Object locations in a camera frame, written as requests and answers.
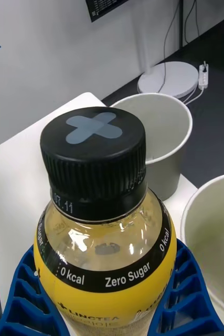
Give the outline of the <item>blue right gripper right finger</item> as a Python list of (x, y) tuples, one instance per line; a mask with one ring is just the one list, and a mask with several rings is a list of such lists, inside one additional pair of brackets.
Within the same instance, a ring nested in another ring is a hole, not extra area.
[(175, 269), (151, 320), (148, 335), (208, 335), (224, 332), (191, 251), (177, 240)]

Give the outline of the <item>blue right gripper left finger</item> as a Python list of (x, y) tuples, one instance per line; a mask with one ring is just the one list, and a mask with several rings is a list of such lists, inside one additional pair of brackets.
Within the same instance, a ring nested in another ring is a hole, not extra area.
[(15, 270), (0, 319), (0, 335), (70, 335), (36, 274), (32, 247)]

